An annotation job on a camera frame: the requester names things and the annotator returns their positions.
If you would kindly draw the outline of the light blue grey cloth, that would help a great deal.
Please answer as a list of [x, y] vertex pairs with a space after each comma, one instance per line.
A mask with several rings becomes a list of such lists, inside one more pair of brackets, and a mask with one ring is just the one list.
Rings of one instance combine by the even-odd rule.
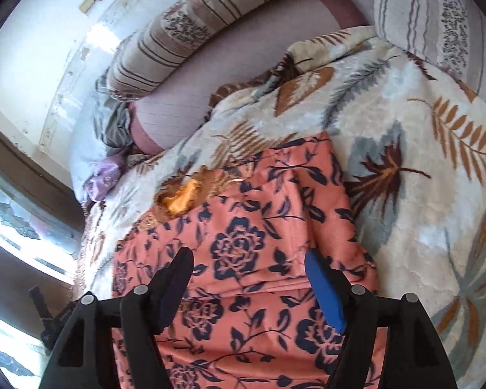
[[91, 203], [84, 184], [95, 165], [115, 154], [126, 156], [133, 143], [129, 105], [113, 99], [107, 89], [107, 76], [101, 75], [83, 105], [72, 133], [68, 167], [74, 195], [82, 205]]

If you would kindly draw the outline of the cream leaf pattern blanket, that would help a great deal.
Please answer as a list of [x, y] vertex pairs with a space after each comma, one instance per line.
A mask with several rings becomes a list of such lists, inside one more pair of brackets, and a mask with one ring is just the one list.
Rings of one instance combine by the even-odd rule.
[[293, 44], [211, 96], [190, 136], [147, 155], [92, 205], [74, 291], [115, 297], [117, 243], [151, 208], [190, 211], [209, 171], [327, 134], [384, 297], [413, 291], [461, 388], [486, 383], [486, 102], [370, 26]]

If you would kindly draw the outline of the stained glass wooden window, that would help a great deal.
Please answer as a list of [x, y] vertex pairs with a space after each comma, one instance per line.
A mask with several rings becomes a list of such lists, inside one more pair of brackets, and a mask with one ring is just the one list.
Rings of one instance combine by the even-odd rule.
[[0, 372], [37, 388], [49, 359], [40, 315], [72, 296], [82, 220], [70, 192], [0, 132]]

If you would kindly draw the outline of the purple floral cloth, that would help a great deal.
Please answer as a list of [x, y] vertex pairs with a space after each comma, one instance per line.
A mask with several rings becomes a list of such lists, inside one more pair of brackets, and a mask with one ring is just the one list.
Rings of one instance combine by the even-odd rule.
[[89, 199], [93, 202], [102, 201], [116, 186], [125, 168], [126, 157], [123, 154], [115, 154], [98, 162], [92, 176], [84, 184]]

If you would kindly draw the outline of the striped grey pillow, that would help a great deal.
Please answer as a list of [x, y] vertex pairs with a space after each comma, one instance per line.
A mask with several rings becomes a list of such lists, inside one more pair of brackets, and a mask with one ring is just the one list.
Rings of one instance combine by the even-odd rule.
[[378, 36], [486, 102], [486, 16], [473, 0], [371, 0]]

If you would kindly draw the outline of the orange black floral garment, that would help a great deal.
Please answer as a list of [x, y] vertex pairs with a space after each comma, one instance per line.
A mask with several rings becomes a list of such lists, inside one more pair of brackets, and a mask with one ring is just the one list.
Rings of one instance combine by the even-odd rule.
[[148, 284], [181, 248], [195, 267], [179, 311], [157, 337], [175, 388], [321, 388], [342, 336], [325, 321], [305, 271], [318, 249], [353, 284], [377, 288], [358, 243], [327, 134], [209, 171], [192, 209], [147, 211], [117, 243], [112, 290]]

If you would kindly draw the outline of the striped beige pillow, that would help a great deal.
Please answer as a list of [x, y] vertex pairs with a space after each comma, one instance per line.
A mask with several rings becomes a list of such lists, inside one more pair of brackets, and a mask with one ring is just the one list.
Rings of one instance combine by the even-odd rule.
[[177, 0], [122, 41], [107, 69], [112, 98], [132, 102], [152, 93], [215, 34], [272, 0]]

